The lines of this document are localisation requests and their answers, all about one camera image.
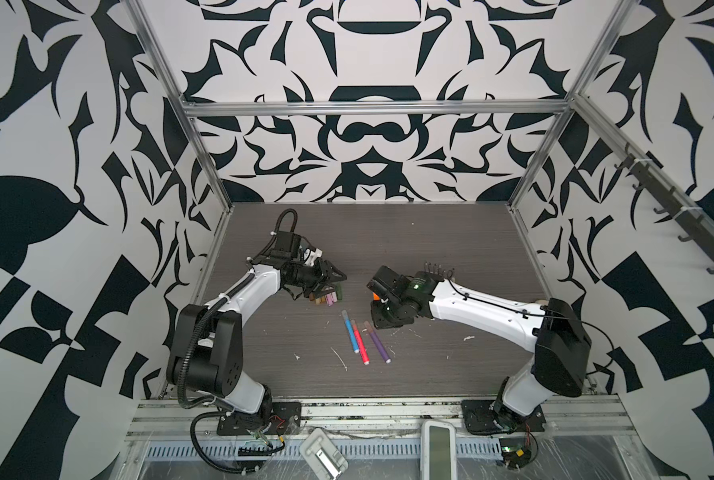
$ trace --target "purple marker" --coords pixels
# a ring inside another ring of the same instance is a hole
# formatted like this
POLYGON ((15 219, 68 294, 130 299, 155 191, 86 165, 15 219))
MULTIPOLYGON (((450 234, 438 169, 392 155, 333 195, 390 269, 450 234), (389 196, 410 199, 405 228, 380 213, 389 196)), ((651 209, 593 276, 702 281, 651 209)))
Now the purple marker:
POLYGON ((386 353, 386 350, 384 349, 384 344, 381 343, 381 339, 378 338, 378 334, 375 332, 375 330, 373 330, 373 326, 368 321, 365 321, 364 326, 368 329, 370 338, 373 339, 375 348, 378 349, 378 353, 381 354, 381 358, 384 359, 384 362, 391 363, 391 358, 389 357, 389 354, 386 353))

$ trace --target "black abstract pattern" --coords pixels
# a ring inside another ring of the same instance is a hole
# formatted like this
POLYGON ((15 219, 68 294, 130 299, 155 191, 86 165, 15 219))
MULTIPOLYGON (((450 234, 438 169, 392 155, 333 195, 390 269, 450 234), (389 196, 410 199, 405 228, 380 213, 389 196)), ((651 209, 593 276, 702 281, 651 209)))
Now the black abstract pattern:
POLYGON ((616 169, 619 162, 574 116, 520 212, 553 294, 594 326, 587 328, 588 372, 598 388, 620 395, 658 458, 689 478, 710 478, 714 276, 704 270, 710 260, 678 241, 679 226, 653 211, 657 202, 632 188, 636 181, 616 169))
MULTIPOLYGON (((406 88, 338 93, 418 97, 406 88)), ((297 115, 201 118, 198 127, 234 201, 505 201, 550 122, 533 114, 297 115)))
POLYGON ((588 93, 714 218, 714 0, 642 0, 624 33, 588 93))
POLYGON ((293 92, 327 101, 345 86, 412 88, 432 99, 446 84, 462 98, 561 96, 614 5, 613 0, 144 3, 185 98, 195 102, 285 101, 293 92))
POLYGON ((0 478, 108 477, 221 213, 118 0, 0 2, 0 478))

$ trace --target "clear plastic sheet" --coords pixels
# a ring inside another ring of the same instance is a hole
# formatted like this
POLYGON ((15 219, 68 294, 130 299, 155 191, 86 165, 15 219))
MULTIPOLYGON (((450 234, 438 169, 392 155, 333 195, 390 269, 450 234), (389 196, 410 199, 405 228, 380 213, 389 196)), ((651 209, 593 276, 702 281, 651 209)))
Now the clear plastic sheet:
MULTIPOLYGON (((492 461, 475 458, 458 459, 459 480, 546 480, 562 478, 568 480, 619 480, 628 478, 622 464, 618 447, 611 436, 553 436, 539 438, 540 450, 534 462, 521 469, 511 471, 492 461)), ((420 478, 419 459, 392 460, 349 460, 348 470, 342 480, 417 480, 420 478)), ((210 468, 198 458, 196 460, 158 461, 144 460, 141 480, 217 480, 242 478, 210 468)), ((277 460, 273 458, 256 473, 245 478, 255 480, 316 480, 306 462, 277 460)))

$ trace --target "marker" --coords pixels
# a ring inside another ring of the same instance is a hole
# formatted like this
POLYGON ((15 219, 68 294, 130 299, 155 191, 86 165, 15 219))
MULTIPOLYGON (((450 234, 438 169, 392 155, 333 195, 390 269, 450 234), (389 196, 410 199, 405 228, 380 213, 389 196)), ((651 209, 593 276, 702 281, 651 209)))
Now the marker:
POLYGON ((364 343, 362 343, 362 335, 359 334, 357 323, 353 320, 350 321, 352 322, 352 330, 354 330, 354 338, 357 339, 357 345, 359 346, 359 354, 362 355, 362 363, 364 363, 365 365, 370 365, 368 351, 364 349, 364 343))
POLYGON ((370 324, 370 322, 365 321, 364 323, 365 328, 368 329, 368 333, 370 334, 370 338, 373 339, 373 343, 375 344, 375 348, 378 349, 378 353, 381 354, 381 358, 384 359, 384 362, 386 363, 391 363, 391 358, 388 353, 386 353, 386 349, 384 348, 384 344, 381 343, 381 339, 378 338, 378 334, 373 330, 373 326, 370 324))
POLYGON ((354 337, 354 330, 352 329, 352 324, 349 322, 349 314, 346 313, 346 310, 341 310, 341 314, 344 316, 344 322, 346 322, 346 331, 349 332, 349 338, 352 339, 352 348, 354 348, 354 353, 359 353, 357 339, 354 337))

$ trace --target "blue marker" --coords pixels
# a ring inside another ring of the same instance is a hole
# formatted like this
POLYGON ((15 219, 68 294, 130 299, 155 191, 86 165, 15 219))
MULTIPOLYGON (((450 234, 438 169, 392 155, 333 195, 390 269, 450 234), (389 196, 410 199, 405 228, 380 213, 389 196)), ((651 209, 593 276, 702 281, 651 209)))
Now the blue marker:
POLYGON ((352 324, 349 321, 349 314, 346 313, 346 310, 341 310, 341 314, 344 316, 344 322, 346 322, 346 331, 349 332, 349 338, 352 339, 352 347, 354 348, 354 353, 359 353, 359 346, 357 345, 357 339, 354 338, 352 324))

